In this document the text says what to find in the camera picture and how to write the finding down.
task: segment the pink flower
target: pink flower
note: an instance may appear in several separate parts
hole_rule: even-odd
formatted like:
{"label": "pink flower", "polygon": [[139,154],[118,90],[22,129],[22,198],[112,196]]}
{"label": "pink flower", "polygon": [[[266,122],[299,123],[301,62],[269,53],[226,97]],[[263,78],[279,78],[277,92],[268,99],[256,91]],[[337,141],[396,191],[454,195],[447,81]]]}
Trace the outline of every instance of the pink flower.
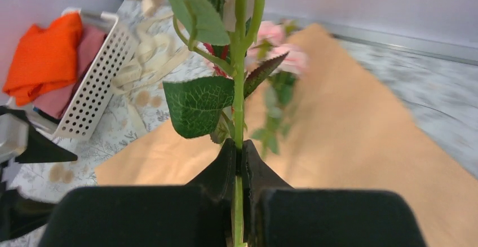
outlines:
{"label": "pink flower", "polygon": [[307,55],[296,45],[287,43],[275,47],[267,54],[267,59],[278,57],[286,52],[289,52],[289,54],[277,69],[297,75],[304,73],[307,69]]}
{"label": "pink flower", "polygon": [[257,32],[257,45],[260,45],[262,40],[267,40],[272,45],[279,46],[284,39],[285,31],[282,25],[276,25],[269,20],[260,23],[259,31]]}

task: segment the patterned tablecloth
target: patterned tablecloth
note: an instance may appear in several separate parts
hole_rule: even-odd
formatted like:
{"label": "patterned tablecloth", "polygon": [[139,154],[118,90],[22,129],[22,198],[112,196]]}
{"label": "patterned tablecloth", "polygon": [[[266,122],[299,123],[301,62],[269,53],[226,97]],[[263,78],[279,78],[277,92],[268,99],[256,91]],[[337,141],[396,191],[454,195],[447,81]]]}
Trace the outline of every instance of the patterned tablecloth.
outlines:
{"label": "patterned tablecloth", "polygon": [[[140,4],[125,0],[118,10],[131,30],[142,21]],[[174,33],[171,20],[153,29]],[[417,125],[448,154],[478,177],[478,67],[425,56],[341,41],[364,68],[385,83],[412,111]],[[190,58],[165,77],[168,81],[209,75],[202,58]],[[133,94],[147,129],[169,118],[161,84]],[[78,161],[63,164],[23,165],[12,185],[24,195],[59,201],[69,190],[96,185],[93,168],[137,139],[121,96],[114,96],[88,142],[57,138],[76,153]],[[0,246],[36,246],[42,228]]]}

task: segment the wall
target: wall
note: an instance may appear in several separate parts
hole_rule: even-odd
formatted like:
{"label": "wall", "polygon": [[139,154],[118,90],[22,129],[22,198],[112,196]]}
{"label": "wall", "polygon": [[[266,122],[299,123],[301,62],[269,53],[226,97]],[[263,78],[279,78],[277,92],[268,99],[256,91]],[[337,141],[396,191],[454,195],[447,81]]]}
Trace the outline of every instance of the wall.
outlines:
{"label": "wall", "polygon": [[[33,24],[47,26],[68,6],[116,12],[122,0],[0,0],[0,86],[3,87],[19,38]],[[7,96],[0,95],[0,104]]]}
{"label": "wall", "polygon": [[478,0],[267,0],[266,11],[478,48]]}

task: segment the orange cloth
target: orange cloth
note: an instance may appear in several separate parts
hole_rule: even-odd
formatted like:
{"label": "orange cloth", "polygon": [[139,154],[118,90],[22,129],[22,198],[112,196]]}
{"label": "orange cloth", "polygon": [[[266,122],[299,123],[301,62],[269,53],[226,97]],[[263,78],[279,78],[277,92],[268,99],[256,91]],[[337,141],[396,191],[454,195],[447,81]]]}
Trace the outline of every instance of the orange cloth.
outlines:
{"label": "orange cloth", "polygon": [[78,13],[66,14],[42,29],[32,25],[20,39],[3,92],[21,106],[77,81],[77,47],[83,32]]}

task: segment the plastic basket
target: plastic basket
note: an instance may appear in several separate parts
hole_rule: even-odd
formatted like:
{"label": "plastic basket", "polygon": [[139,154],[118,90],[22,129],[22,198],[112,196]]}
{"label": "plastic basket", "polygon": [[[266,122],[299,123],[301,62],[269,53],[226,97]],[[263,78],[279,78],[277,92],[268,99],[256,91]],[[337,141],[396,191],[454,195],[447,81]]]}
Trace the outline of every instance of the plastic basket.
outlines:
{"label": "plastic basket", "polygon": [[[42,128],[43,120],[36,122],[36,126],[39,125],[37,129],[42,130],[46,136],[50,136],[49,138],[88,140],[112,97],[109,89],[111,78],[116,76],[122,65],[131,60],[138,41],[128,27],[119,21],[116,14],[107,12],[96,14],[79,8],[68,8],[62,15],[70,12],[79,12],[84,24],[97,26],[109,33],[57,128],[49,132],[51,123],[45,122],[50,128]],[[32,106],[21,108],[29,113]]]}

